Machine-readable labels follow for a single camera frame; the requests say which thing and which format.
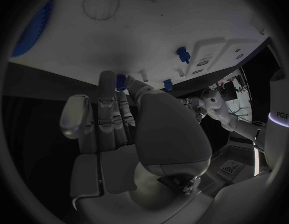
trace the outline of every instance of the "vent grille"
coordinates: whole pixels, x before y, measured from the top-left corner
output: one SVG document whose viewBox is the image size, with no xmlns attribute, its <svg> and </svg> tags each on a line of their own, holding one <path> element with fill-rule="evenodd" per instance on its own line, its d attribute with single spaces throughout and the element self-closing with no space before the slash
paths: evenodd
<svg viewBox="0 0 289 224">
<path fill-rule="evenodd" d="M 224 165 L 220 168 L 227 173 L 233 174 L 240 167 L 240 163 L 235 162 L 233 160 L 228 160 Z"/>
</svg>

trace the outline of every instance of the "white cylinder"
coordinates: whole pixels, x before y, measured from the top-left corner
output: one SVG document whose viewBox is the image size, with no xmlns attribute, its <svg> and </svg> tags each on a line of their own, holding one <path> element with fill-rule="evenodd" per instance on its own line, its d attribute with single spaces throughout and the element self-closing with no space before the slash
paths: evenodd
<svg viewBox="0 0 289 224">
<path fill-rule="evenodd" d="M 141 70 L 141 75 L 142 75 L 143 81 L 144 81 L 144 82 L 147 82 L 148 79 L 147 79 L 147 73 L 146 73 L 145 70 Z"/>
<path fill-rule="evenodd" d="M 184 77 L 185 76 L 182 68 L 178 68 L 177 71 L 178 71 L 180 77 Z"/>
</svg>

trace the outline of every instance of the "blue knob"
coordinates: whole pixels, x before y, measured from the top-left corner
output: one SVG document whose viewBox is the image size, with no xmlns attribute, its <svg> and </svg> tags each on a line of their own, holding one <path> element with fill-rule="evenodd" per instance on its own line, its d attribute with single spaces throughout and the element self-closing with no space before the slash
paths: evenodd
<svg viewBox="0 0 289 224">
<path fill-rule="evenodd" d="M 164 83 L 164 87 L 168 90 L 171 91 L 172 90 L 172 82 L 171 80 L 166 80 L 163 82 Z"/>
<path fill-rule="evenodd" d="M 180 47 L 179 49 L 177 49 L 177 54 L 179 55 L 182 62 L 186 62 L 187 64 L 189 64 L 190 55 L 186 51 L 185 47 Z"/>
<path fill-rule="evenodd" d="M 126 76 L 124 75 L 117 75 L 117 91 L 124 91 L 127 89 L 125 85 Z"/>
</svg>

